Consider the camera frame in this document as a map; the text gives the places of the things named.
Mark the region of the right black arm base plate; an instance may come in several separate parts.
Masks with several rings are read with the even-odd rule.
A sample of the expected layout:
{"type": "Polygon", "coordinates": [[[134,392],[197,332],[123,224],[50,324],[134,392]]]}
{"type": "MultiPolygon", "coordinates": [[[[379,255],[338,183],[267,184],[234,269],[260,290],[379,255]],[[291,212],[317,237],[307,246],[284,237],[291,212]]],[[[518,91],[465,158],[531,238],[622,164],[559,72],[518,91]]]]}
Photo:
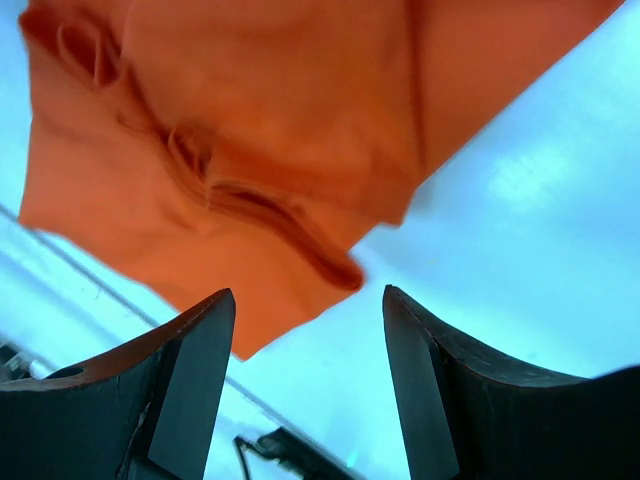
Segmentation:
{"type": "Polygon", "coordinates": [[[233,445],[245,480],[253,478],[246,456],[248,451],[262,460],[276,462],[281,468],[292,472],[300,479],[361,479],[360,475],[339,465],[336,460],[284,427],[261,435],[254,441],[237,435],[233,445]]]}

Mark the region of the orange t-shirt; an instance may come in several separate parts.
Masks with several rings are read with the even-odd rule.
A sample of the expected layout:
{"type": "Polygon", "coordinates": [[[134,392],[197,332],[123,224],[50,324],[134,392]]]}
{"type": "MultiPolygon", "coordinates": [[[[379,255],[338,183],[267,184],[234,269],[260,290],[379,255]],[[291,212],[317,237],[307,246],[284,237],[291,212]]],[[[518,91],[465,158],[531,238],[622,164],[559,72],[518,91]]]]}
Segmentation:
{"type": "Polygon", "coordinates": [[[32,1],[20,222],[178,310],[230,289],[232,350],[356,293],[351,248],[615,1],[32,1]]]}

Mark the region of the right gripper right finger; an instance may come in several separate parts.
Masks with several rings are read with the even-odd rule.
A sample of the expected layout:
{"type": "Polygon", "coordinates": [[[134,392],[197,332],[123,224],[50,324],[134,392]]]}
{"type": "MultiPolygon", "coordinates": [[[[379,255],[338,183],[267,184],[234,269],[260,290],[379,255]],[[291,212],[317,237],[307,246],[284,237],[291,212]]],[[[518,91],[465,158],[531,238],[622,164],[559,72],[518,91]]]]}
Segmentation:
{"type": "Polygon", "coordinates": [[[414,479],[635,479],[639,370],[593,379],[516,359],[395,286],[384,330],[414,479]]]}

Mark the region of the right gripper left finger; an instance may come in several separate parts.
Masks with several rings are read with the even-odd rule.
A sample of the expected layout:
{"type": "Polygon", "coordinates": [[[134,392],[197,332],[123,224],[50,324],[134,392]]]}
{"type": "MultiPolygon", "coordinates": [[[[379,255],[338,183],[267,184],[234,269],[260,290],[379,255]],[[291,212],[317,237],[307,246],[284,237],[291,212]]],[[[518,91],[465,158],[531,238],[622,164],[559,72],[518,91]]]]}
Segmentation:
{"type": "Polygon", "coordinates": [[[3,383],[2,478],[203,478],[234,320],[223,289],[103,354],[3,383]]]}

